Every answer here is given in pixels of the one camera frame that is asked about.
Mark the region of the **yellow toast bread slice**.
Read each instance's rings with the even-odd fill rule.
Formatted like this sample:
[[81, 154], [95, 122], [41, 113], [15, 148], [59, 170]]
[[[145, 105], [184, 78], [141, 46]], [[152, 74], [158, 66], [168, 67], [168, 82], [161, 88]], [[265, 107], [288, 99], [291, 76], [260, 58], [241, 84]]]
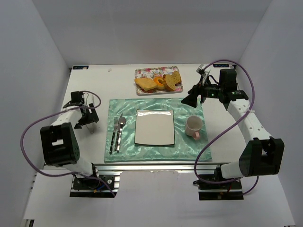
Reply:
[[151, 78], [136, 78], [134, 81], [136, 85], [144, 90], [157, 88], [156, 83]]

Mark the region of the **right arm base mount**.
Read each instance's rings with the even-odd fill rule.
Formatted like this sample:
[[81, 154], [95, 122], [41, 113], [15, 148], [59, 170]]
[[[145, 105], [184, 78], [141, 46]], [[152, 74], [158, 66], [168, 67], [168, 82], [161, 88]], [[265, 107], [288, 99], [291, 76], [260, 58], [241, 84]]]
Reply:
[[229, 182], [222, 176], [221, 165], [196, 165], [194, 173], [197, 179], [193, 185], [198, 187], [200, 201], [236, 201], [243, 200], [240, 180]]

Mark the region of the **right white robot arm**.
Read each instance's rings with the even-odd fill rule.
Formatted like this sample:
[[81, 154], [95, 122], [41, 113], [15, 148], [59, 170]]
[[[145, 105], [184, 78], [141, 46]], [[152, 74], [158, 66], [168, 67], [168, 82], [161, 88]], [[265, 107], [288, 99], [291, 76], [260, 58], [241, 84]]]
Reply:
[[201, 75], [200, 81], [181, 102], [197, 107], [198, 97], [201, 97], [201, 103], [207, 98], [218, 99], [237, 122], [246, 143], [238, 161], [221, 165], [221, 177], [230, 180], [278, 174], [285, 145], [281, 139], [275, 139], [265, 130], [250, 109], [252, 104], [247, 94], [237, 89], [236, 70], [221, 69], [219, 81], [213, 84], [210, 82], [210, 76], [203, 69], [198, 69], [197, 72]]

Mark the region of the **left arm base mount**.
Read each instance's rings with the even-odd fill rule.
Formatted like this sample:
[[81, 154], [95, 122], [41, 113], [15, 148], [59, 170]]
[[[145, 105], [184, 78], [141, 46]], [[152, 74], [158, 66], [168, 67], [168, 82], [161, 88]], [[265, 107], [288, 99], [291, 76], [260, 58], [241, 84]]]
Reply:
[[[117, 194], [122, 172], [99, 170], [101, 178], [110, 188], [114, 195]], [[73, 177], [70, 197], [71, 198], [114, 198], [114, 195], [103, 182], [84, 177]]]

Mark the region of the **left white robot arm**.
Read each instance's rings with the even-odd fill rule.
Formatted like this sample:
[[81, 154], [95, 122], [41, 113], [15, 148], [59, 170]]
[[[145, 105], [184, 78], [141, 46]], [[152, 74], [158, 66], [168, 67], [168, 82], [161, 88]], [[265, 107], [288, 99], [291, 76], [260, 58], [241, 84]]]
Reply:
[[65, 168], [80, 178], [84, 175], [98, 176], [94, 164], [80, 155], [74, 133], [83, 126], [99, 121], [96, 107], [93, 103], [86, 103], [85, 94], [86, 91], [71, 92], [71, 100], [63, 106], [58, 118], [40, 130], [45, 163]]

